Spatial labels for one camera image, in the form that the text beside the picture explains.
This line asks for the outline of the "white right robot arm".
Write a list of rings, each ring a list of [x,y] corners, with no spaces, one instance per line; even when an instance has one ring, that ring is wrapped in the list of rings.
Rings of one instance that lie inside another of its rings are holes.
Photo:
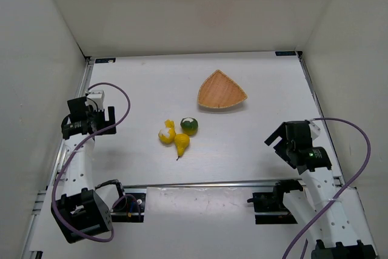
[[[320,132],[315,121],[283,122],[265,140],[302,179],[279,181],[273,189],[277,202],[303,225],[283,258],[303,235],[314,245],[311,258],[376,258],[374,247],[364,244],[355,232],[340,199],[350,184],[336,187],[327,151],[313,145]]]

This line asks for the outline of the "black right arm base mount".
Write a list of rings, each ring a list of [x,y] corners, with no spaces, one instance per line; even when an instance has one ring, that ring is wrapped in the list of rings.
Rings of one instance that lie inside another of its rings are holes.
[[[277,182],[271,192],[254,192],[247,200],[255,211],[256,225],[296,224],[296,219],[283,204],[285,193],[292,190],[303,191],[297,180],[282,180]]]

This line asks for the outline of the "yellow peeled fake lemon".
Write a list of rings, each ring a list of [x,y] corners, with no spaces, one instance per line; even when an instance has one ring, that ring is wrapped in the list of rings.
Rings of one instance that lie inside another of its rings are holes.
[[[176,132],[175,132],[175,123],[172,120],[165,120],[165,128],[161,129],[158,133],[158,138],[163,144],[170,144],[174,142]]]

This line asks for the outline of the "yellow fake pear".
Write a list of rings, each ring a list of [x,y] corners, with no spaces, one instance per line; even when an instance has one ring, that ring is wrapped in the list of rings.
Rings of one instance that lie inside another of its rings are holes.
[[[177,160],[179,160],[190,144],[190,137],[185,133],[180,133],[175,136],[174,142],[177,151]]]

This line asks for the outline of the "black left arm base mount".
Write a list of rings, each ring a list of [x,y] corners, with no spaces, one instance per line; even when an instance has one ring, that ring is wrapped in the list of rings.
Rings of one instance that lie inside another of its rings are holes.
[[[125,197],[111,211],[114,223],[143,223],[146,209],[146,193],[130,193],[132,197]]]

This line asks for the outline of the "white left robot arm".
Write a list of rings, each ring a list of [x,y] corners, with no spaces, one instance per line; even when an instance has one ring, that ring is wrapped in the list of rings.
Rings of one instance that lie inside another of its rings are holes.
[[[70,244],[90,240],[107,243],[100,238],[111,232],[111,210],[122,208],[127,200],[118,180],[108,180],[98,186],[92,179],[92,156],[95,136],[107,128],[116,134],[115,108],[105,108],[104,91],[95,90],[67,102],[70,113],[61,124],[62,137],[69,163],[64,164],[55,186],[62,185],[59,197],[52,193],[51,213],[66,241]]]

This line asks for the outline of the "green peeled fake lime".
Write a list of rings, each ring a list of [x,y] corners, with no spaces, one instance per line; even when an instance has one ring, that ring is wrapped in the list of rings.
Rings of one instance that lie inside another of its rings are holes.
[[[180,126],[182,128],[183,133],[188,136],[195,135],[199,127],[198,121],[191,117],[183,118],[180,122]]]

